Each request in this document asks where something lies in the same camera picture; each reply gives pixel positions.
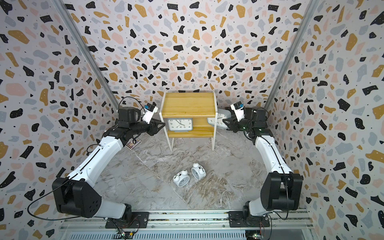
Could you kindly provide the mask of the wooden shelf white metal frame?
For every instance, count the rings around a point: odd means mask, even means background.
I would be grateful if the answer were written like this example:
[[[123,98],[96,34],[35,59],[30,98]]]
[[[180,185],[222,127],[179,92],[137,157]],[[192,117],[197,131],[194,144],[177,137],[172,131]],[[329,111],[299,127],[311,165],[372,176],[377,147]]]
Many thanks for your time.
[[[164,93],[160,118],[166,124],[164,128],[170,150],[173,150],[175,139],[205,138],[211,139],[212,150],[215,149],[218,106],[215,90],[209,92],[168,92]],[[167,119],[192,118],[193,130],[189,132],[172,132]],[[215,118],[214,126],[209,125],[207,118]]]

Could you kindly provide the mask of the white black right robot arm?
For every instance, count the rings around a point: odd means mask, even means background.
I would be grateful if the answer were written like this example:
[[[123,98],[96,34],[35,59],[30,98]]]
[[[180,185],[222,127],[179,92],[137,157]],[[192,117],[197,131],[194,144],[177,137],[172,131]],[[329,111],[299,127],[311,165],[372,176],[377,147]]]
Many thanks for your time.
[[[260,197],[243,206],[244,219],[265,216],[271,212],[295,211],[299,207],[303,179],[295,174],[278,151],[275,138],[268,127],[269,113],[264,108],[246,108],[241,102],[227,107],[231,117],[223,123],[229,131],[243,132],[259,151],[267,178]]]

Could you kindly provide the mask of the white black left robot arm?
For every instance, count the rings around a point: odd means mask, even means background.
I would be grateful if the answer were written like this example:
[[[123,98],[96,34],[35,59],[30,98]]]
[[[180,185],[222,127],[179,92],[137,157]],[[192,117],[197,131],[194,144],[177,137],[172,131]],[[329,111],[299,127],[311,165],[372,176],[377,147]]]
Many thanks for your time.
[[[51,192],[59,213],[68,214],[69,219],[98,217],[125,223],[132,220],[130,205],[104,200],[94,186],[108,163],[130,140],[144,133],[154,136],[165,127],[165,123],[153,117],[157,111],[151,104],[144,106],[143,115],[133,107],[118,110],[115,124],[104,132],[88,157],[66,178],[53,182]]]

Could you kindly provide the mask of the grey square clock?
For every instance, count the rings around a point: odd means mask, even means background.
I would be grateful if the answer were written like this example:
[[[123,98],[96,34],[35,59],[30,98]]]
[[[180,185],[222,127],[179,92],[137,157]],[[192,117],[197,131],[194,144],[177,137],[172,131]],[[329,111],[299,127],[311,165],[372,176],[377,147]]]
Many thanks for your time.
[[[169,130],[172,132],[189,132],[193,130],[192,118],[167,119]]]
[[[217,117],[217,128],[218,129],[228,129],[228,126],[223,122],[223,119],[228,119],[231,117],[231,112],[225,109],[218,109]],[[207,118],[208,124],[214,126],[215,118]]]

